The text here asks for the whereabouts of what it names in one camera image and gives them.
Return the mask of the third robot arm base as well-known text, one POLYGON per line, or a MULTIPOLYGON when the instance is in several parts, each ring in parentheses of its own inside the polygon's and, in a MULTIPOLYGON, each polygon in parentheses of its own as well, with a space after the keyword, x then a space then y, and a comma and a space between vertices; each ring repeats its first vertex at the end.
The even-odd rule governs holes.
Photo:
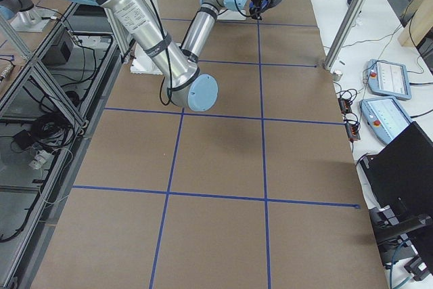
POLYGON ((43 32, 51 15, 46 19, 44 9, 38 9, 32 0, 1 0, 1 15, 12 21, 11 26, 17 32, 43 32))

